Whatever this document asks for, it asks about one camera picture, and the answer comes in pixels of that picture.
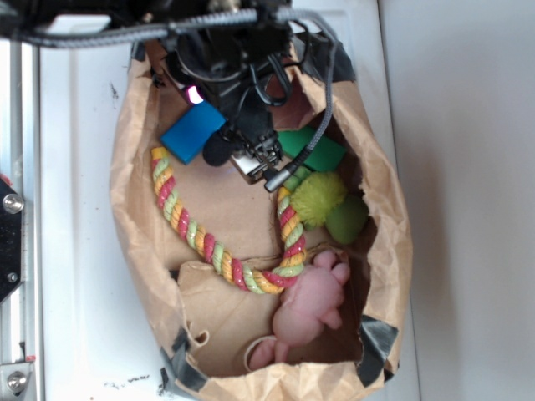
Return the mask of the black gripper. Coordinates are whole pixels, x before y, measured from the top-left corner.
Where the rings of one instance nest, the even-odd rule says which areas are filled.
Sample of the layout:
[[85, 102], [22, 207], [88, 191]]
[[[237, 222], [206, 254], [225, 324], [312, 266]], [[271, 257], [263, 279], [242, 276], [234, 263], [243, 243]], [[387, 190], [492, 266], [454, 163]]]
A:
[[176, 71], [196, 85], [184, 88], [187, 101], [201, 104], [203, 95], [235, 135], [276, 137], [272, 109], [292, 93], [284, 64], [289, 23], [273, 9], [244, 8], [177, 19], [168, 28]]

